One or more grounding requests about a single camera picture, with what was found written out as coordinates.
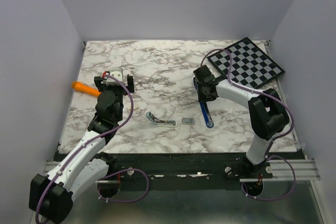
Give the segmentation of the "silver staple strips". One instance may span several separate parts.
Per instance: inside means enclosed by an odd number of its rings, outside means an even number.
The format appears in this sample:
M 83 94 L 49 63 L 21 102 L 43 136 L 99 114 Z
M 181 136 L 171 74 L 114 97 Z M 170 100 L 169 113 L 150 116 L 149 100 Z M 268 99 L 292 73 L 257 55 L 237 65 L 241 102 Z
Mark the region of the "silver staple strips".
M 193 118 L 182 118 L 182 124 L 184 124 L 184 125 L 194 125 L 195 120 Z

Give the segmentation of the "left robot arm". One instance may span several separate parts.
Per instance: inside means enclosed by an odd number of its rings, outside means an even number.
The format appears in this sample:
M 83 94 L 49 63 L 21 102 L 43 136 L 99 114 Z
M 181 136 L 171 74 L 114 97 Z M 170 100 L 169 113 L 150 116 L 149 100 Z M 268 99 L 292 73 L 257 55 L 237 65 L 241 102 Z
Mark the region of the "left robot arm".
M 133 101 L 133 76 L 126 81 L 120 72 L 104 72 L 94 78 L 100 94 L 96 112 L 74 149 L 46 175 L 37 174 L 30 182 L 29 208 L 35 212 L 35 223 L 62 223 L 69 215 L 75 198 L 97 179 L 112 179 L 115 164 L 95 158 L 126 125 L 130 117 L 123 118 L 123 98 Z

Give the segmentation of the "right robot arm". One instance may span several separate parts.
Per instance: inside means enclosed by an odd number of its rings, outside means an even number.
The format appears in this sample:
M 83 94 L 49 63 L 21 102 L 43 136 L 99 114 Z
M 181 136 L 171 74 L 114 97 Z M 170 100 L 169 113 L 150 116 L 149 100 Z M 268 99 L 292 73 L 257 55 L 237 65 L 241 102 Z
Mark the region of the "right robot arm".
M 290 118 L 285 104 L 276 90 L 250 89 L 226 77 L 214 77 L 207 66 L 193 71 L 198 101 L 202 104 L 217 98 L 233 101 L 249 111 L 254 138 L 241 165 L 242 173 L 249 178 L 260 172 L 260 164 L 266 161 L 271 142 L 280 136 Z

